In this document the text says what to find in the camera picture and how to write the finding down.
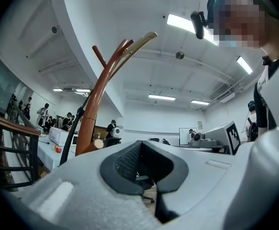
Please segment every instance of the black strap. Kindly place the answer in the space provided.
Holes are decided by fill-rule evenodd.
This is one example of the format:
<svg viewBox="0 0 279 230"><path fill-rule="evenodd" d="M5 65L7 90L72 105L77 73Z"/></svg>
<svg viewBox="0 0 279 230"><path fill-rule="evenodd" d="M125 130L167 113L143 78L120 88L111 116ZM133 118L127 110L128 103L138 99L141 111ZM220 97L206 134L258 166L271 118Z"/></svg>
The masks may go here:
<svg viewBox="0 0 279 230"><path fill-rule="evenodd" d="M252 124L252 121L251 121L251 119L248 117L248 121L249 121L249 123L250 123L250 125Z"/></svg>

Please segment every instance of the white tablecloth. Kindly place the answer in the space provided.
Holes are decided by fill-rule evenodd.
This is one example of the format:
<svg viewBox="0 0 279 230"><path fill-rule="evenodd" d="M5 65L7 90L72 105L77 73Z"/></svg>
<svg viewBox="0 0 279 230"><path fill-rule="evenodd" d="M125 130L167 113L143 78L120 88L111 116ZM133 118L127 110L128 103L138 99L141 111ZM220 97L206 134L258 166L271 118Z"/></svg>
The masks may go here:
<svg viewBox="0 0 279 230"><path fill-rule="evenodd" d="M63 148L61 153L57 153L54 150L54 146L56 144L53 143L50 139L49 136L46 137L40 137L38 139L38 151L37 151L37 156L41 160L41 162L44 163L45 167L52 171L53 169L57 168L59 166L59 163L61 161L62 153L63 153ZM68 160L72 159L75 157L75 150L76 147L70 147L69 149L69 154L68 154Z"/></svg>

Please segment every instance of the white ceiling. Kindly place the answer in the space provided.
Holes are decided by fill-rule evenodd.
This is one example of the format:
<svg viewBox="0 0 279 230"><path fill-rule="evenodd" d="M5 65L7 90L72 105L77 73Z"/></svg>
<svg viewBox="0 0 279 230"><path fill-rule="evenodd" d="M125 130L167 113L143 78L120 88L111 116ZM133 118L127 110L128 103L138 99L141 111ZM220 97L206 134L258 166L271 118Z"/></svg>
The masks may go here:
<svg viewBox="0 0 279 230"><path fill-rule="evenodd" d="M189 18L200 6L200 11L207 15L207 0L93 1L106 4L103 18L110 15L114 18L105 25L111 32L116 32L111 37L114 45L124 38L137 40L149 31L158 34L118 73L128 101L198 109L201 106L191 104L191 100L211 102L230 88L242 92L263 70L261 50L215 46L205 39L197 39L195 34L167 25L170 13ZM51 1L30 0L29 3L31 12L27 12L29 16L22 22L19 40L28 57L36 63L39 74L49 79L53 88L91 88L91 81L58 25ZM51 31L53 26L57 27L56 34ZM103 25L97 30L102 35L106 28ZM178 51L184 52L184 59L175 58ZM253 69L250 75L236 62L239 55ZM155 101L148 98L150 93L177 99L174 102Z"/></svg>

